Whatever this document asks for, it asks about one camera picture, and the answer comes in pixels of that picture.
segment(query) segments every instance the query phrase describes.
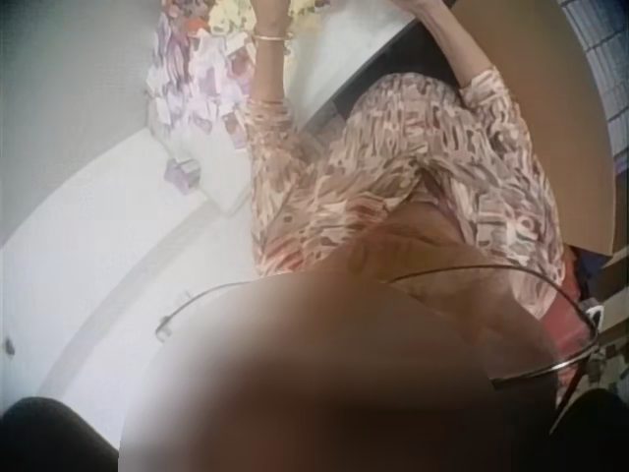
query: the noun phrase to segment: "gray wall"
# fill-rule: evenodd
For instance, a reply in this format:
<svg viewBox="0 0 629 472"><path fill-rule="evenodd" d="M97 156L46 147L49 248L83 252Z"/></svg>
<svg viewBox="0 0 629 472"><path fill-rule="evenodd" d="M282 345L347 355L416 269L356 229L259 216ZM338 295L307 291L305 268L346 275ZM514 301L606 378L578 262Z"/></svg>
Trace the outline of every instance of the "gray wall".
<svg viewBox="0 0 629 472"><path fill-rule="evenodd" d="M2 4L4 244L47 196L145 124L160 0Z"/></svg>

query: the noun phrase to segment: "pile of paper pieces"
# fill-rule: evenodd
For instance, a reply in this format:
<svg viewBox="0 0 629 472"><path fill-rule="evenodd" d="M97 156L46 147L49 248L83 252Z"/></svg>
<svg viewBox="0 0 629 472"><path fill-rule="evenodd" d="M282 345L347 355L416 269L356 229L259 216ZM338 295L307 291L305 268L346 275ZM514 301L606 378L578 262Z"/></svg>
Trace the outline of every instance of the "pile of paper pieces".
<svg viewBox="0 0 629 472"><path fill-rule="evenodd" d="M293 29L305 28L328 2L293 0ZM254 74L255 23L250 0L162 0L146 80L153 133L159 128L163 138L196 126L209 134L220 120L234 148L246 148L243 111Z"/></svg>

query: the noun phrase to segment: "woman's left hand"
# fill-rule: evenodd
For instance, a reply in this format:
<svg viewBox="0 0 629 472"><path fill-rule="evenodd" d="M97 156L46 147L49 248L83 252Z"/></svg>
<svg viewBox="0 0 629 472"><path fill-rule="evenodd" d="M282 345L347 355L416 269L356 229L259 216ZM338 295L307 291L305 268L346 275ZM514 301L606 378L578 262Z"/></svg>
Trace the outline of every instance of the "woman's left hand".
<svg viewBox="0 0 629 472"><path fill-rule="evenodd" d="M288 10L291 0L252 0L256 12L256 32L269 36L284 36L290 25Z"/></svg>

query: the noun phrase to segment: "thin metal wire rim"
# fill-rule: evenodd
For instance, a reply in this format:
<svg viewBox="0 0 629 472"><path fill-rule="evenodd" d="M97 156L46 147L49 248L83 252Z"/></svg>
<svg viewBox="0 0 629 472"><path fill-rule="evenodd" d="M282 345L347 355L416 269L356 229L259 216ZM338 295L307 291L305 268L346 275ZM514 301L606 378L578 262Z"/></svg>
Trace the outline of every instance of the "thin metal wire rim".
<svg viewBox="0 0 629 472"><path fill-rule="evenodd" d="M590 331L590 335L592 337L590 343L585 346L584 348L580 349L579 351L577 351L575 354L569 356L566 360L552 364L548 367L543 367L540 369L534 369L530 372L526 372L524 374L518 374L518 375L514 375L514 376L509 376L509 377L501 377L501 378L496 378L496 379L491 379L491 383L498 387L498 386L504 386L506 384L512 384L512 383L516 383L516 382L520 382L520 381L525 381L525 380L530 380L530 379L536 379L537 377L542 377L548 374L552 374L555 372L558 372L562 369L565 369L567 367L571 367L575 364L577 364L578 362L589 358L597 349L598 349L598 338L599 338L599 331L597 329L597 327L595 326L594 322L590 319L590 317L588 317L586 314L584 314L581 309L579 308L579 306L563 291L563 289L561 287L559 287L556 283L554 283L552 280L550 280L548 277L546 277L543 274L540 274L538 272L535 272L534 270L531 270L529 268L525 268L525 267L518 267L515 265L466 265L466 266L460 266L460 267L448 267L448 268L438 268L438 269L434 269L434 270L426 270L426 271L422 271L422 272L413 272L410 274L406 274L406 275L401 275L399 277L393 278L391 280L389 280L388 282L386 282L387 285L392 285L394 283L397 282L402 282L404 280L408 280L410 278L413 277L421 277L423 275L432 275L432 274L436 274L436 273L445 273L445 272L451 272L454 270L469 270L469 269L479 269L479 268L498 268L498 269L507 269L507 270L518 270L521 272L525 272L528 273L530 275L533 275L537 278L540 278L541 280L543 280L544 282L548 283L552 288L554 288L558 293L561 294L561 296L563 298L565 298L568 303L572 306L572 308L574 308L574 310L576 311L577 315L579 316L579 318L581 318L581 320L586 324L586 326L588 327L589 331ZM209 295L210 293L216 292L218 290L222 290L225 288L231 288L231 287L239 287L241 285L245 285L249 283L248 281L246 282L233 282L233 283L226 283L223 285L218 285L216 287L210 288L208 290L203 291L202 293L200 293L199 295L193 297L192 299L190 299L188 302L186 302L184 305L182 305L180 308L178 308L175 312L173 312L171 315L169 315L168 317L165 317L161 323L159 324L159 326L157 327L157 329L155 330L155 335L158 335L177 315L179 315L181 312L183 312L186 308L188 308L189 306L191 306L193 303L195 303L196 301L200 300L201 298L205 297L206 295Z"/></svg>

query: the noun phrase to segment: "bangle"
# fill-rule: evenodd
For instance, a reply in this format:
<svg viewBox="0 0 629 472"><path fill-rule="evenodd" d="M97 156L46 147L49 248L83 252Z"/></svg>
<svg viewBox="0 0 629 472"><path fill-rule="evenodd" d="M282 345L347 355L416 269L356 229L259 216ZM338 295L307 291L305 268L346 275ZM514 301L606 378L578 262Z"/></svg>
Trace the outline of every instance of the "bangle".
<svg viewBox="0 0 629 472"><path fill-rule="evenodd" d="M257 34L256 32L254 32L254 39L257 39L258 41L284 42L293 39L293 34L288 32L285 36L264 36L262 34Z"/></svg>

